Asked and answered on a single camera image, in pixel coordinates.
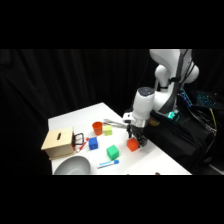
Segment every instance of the blue cube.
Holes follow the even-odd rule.
[[[89,148],[90,148],[90,150],[98,149],[97,138],[90,138],[89,139]]]

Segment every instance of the red cube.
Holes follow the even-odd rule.
[[[139,148],[139,142],[136,138],[131,138],[127,141],[128,148],[134,152]]]

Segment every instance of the wooden box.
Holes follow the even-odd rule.
[[[46,151],[50,160],[75,155],[75,146],[72,145],[73,135],[73,128],[51,130],[41,150]]]

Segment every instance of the black curtain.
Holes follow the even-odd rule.
[[[199,87],[224,94],[224,51],[195,52]],[[48,119],[100,102],[122,116],[156,67],[148,49],[0,50],[3,173],[51,174],[40,150]]]

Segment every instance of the small block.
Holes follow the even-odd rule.
[[[104,134],[106,136],[112,135],[112,127],[110,125],[104,126],[103,130],[104,130]]]
[[[107,155],[111,160],[115,160],[119,157],[119,150],[115,145],[112,145],[107,149]]]
[[[136,138],[131,138],[127,141],[127,146],[132,152],[134,152],[139,148],[139,142]]]
[[[98,149],[98,142],[96,137],[89,139],[89,149],[90,150]]]

